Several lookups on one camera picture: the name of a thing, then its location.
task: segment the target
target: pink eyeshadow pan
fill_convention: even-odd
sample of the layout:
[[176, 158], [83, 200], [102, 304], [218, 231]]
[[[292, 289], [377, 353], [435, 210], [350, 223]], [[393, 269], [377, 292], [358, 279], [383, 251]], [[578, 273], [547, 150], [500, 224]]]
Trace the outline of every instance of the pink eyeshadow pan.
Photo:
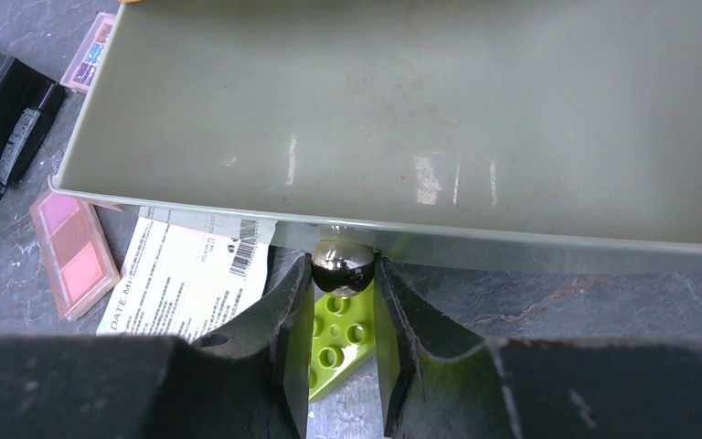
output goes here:
[[80, 203], [72, 197], [54, 195], [42, 204], [41, 212], [49, 234], [55, 233], [65, 220], [79, 211]]
[[63, 270], [63, 283], [72, 302], [79, 300], [103, 277], [101, 263], [95, 254], [95, 247], [88, 244], [77, 257], [69, 262]]
[[76, 320], [120, 281], [95, 209], [48, 190], [30, 213], [58, 313]]

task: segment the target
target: dark marble countertop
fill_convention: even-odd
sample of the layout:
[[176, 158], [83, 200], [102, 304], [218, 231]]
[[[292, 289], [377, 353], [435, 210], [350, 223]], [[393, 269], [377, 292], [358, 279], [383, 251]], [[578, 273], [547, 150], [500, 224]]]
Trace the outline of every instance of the dark marble countertop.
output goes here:
[[[0, 2], [0, 51], [59, 79], [104, 0]], [[93, 334], [108, 300], [74, 323], [59, 319], [28, 207], [63, 156], [84, 96], [70, 94], [24, 181], [0, 204], [0, 335]], [[98, 209], [118, 264], [136, 217]], [[412, 267], [426, 297], [472, 330], [500, 337], [651, 337], [702, 342], [702, 272], [617, 276], [455, 272]], [[375, 363], [319, 404], [309, 435], [379, 436]]]

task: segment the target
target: gray plastic tray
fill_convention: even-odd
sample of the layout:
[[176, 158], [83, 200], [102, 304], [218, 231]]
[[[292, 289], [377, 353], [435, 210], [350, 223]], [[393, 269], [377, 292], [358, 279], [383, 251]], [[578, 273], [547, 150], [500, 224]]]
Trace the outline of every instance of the gray plastic tray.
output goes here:
[[702, 2], [123, 5], [53, 185], [409, 262], [701, 266]]

